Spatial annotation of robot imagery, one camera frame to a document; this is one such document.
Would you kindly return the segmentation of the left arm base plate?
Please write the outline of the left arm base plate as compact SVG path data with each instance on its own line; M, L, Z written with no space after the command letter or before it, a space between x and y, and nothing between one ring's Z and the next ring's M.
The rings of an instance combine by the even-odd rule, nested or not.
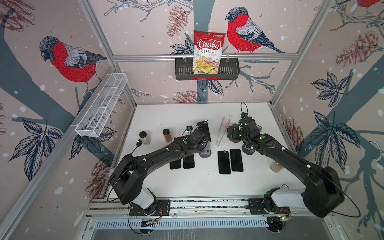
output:
M130 217L150 217L168 216L170 214L170 200L155 200L148 208L143 209L139 205L132 203L130 206Z

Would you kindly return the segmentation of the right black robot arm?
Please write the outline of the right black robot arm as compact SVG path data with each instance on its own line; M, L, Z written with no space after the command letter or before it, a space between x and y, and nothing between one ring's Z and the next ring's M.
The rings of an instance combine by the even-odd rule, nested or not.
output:
M247 155L258 152L292 173L305 186L304 189L269 192L277 207L306 208L323 218L345 201L337 172L331 167L320 167L286 149L274 137L261 133L252 117L243 116L227 129L229 140L242 142Z

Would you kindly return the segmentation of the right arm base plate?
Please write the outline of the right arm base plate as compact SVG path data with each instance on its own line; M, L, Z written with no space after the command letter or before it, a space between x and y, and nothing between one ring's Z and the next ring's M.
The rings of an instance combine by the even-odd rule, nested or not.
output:
M251 215L289 215L288 207L278 207L272 201L266 199L248 199L246 207Z

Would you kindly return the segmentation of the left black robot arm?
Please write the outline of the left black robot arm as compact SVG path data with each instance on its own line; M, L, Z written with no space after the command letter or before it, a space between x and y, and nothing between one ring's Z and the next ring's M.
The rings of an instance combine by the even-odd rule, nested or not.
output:
M195 129L190 135L175 138L169 145L152 153L137 157L125 155L110 176L109 183L121 204L135 202L147 209L155 201L139 200L147 175L170 162L203 152L205 144L210 141L209 131Z

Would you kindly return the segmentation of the black phone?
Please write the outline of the black phone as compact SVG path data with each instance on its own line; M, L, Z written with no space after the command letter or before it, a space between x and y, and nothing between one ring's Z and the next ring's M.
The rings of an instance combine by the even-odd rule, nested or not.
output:
M183 158L183 168L184 169L193 169L195 167L195 158L194 155L187 156Z
M170 170L180 169L182 167L182 160L176 160L169 163Z
M231 169L233 172L243 172L242 151L240 149L230 149Z
M218 151L219 173L229 175L231 173L230 156L227 151Z

